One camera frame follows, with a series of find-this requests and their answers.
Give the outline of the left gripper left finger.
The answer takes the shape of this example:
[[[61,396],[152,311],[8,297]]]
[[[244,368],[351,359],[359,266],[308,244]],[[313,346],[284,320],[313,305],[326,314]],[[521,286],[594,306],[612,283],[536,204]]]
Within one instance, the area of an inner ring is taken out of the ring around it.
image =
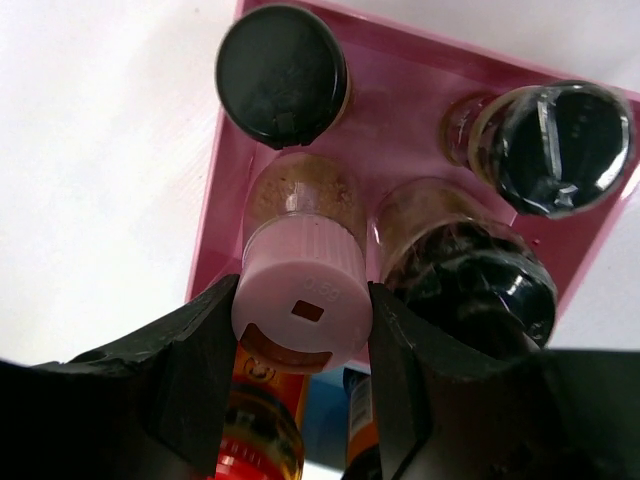
[[[206,479],[216,471],[238,279],[73,360],[1,365],[5,479]]]

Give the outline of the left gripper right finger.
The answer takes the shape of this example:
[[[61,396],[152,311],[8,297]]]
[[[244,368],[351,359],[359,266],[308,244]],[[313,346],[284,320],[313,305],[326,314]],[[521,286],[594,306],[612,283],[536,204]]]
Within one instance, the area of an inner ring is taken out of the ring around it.
[[[542,350],[499,361],[369,287],[386,479],[635,479],[639,356]]]

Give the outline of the red-cap jar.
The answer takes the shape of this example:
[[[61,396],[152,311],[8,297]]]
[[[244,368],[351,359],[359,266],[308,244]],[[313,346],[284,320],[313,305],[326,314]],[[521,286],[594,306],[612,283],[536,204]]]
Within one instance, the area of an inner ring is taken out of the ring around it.
[[[278,372],[236,350],[215,477],[299,480],[301,435],[311,377]]]
[[[343,479],[380,480],[379,435],[369,375],[345,369],[343,386],[349,401],[346,468]]]

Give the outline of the black-cap spice bottle front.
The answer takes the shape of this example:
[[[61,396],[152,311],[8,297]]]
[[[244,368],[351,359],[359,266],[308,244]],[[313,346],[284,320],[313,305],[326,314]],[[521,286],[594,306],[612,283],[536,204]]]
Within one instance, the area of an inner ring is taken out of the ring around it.
[[[458,186],[423,178],[396,188],[374,233],[381,283],[418,317],[498,360],[547,345],[558,304],[551,275]]]

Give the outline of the pink-cap spice bottle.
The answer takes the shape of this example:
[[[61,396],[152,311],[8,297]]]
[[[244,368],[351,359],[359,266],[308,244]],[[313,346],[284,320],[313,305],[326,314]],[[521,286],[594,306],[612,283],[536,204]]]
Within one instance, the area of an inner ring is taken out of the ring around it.
[[[293,153],[255,179],[232,305],[241,346],[269,366],[319,373],[348,362],[372,326],[367,215],[340,163]]]

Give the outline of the small black-cap spice bottle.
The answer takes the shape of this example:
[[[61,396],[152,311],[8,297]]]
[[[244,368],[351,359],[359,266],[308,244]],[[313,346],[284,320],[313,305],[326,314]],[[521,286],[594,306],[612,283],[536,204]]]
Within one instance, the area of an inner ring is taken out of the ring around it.
[[[339,121],[352,91],[328,25],[286,4],[255,8],[232,25],[218,51],[215,84],[233,123],[274,150],[311,144]]]

